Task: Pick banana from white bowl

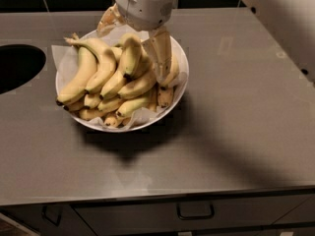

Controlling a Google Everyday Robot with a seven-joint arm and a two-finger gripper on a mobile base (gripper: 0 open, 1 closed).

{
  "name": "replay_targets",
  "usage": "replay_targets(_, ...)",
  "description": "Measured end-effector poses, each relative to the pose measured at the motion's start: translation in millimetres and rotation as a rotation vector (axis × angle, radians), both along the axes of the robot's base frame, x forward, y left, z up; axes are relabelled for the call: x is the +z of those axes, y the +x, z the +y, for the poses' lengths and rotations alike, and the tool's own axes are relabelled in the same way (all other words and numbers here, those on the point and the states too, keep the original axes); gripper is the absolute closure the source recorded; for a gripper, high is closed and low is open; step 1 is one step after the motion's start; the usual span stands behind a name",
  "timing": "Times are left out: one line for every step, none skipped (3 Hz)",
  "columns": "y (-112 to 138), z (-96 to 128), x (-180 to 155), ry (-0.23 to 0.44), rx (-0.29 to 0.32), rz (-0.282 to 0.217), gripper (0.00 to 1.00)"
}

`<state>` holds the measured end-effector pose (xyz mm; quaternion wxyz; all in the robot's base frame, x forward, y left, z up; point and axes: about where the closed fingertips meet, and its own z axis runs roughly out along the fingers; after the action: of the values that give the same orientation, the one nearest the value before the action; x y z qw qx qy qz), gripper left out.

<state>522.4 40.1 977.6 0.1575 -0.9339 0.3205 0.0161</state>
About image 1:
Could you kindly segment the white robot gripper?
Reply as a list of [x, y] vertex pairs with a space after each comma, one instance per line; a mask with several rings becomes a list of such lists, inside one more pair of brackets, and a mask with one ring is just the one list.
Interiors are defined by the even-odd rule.
[[170, 72], [170, 33], [163, 26], [171, 17], [174, 0], [115, 0], [102, 15], [96, 28], [99, 37], [127, 24], [137, 31], [149, 30], [142, 46], [154, 63], [154, 72], [162, 83]]

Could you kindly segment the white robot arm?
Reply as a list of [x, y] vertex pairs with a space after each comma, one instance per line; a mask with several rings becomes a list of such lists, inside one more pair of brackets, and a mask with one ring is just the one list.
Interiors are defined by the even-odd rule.
[[[115, 0], [96, 32], [118, 26], [155, 32], [171, 16], [175, 0]], [[315, 83], [315, 0], [241, 0], [277, 41], [305, 78]]]

